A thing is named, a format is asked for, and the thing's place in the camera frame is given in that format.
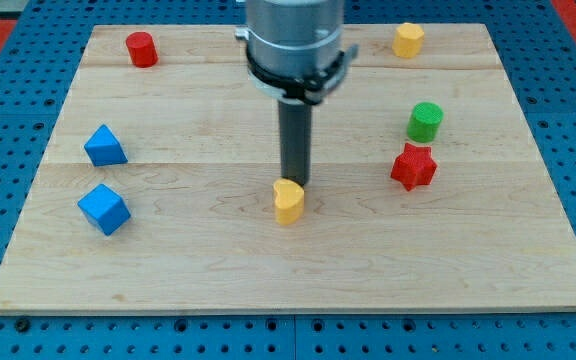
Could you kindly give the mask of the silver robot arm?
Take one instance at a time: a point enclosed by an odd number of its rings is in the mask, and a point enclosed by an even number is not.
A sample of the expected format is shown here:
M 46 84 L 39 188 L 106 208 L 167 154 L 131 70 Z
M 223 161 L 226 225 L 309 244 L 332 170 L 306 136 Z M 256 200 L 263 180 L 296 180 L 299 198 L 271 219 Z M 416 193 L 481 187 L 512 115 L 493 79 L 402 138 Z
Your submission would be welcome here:
M 253 84 L 289 104 L 320 104 L 345 79 L 359 46 L 342 48 L 341 0 L 247 0 L 245 44 Z

